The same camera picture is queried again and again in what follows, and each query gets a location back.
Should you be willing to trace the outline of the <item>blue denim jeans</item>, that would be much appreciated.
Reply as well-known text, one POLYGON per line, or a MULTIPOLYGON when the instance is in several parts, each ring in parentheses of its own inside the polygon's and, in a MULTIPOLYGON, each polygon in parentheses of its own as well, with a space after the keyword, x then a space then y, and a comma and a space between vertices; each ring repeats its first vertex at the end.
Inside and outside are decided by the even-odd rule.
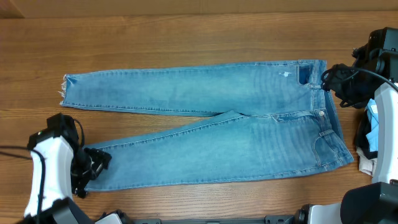
POLYGON ((86 186, 112 191, 180 184, 283 179, 353 162, 324 60, 67 74, 62 106, 200 121, 94 144, 109 168, 86 186))

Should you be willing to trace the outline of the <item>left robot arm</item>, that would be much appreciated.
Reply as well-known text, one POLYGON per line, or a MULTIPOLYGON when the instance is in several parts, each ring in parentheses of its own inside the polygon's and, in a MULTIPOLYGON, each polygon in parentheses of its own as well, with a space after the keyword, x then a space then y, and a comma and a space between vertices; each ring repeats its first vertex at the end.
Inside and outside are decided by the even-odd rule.
POLYGON ((71 116, 56 114, 47 128, 30 136, 27 150, 33 161, 32 188, 22 223, 92 223, 73 201, 85 198, 85 187, 107 169, 107 152, 84 146, 81 124, 71 116))

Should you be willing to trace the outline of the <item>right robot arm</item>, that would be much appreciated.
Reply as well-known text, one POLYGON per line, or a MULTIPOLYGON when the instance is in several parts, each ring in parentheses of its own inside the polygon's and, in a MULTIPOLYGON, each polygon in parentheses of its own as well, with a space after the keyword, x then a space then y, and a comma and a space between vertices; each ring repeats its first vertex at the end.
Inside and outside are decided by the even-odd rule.
POLYGON ((379 134, 372 183, 348 191, 340 203, 304 205, 286 223, 397 223, 397 29, 371 32, 352 56, 352 66, 334 65, 322 74, 322 87, 336 93, 342 108, 375 100, 379 134))

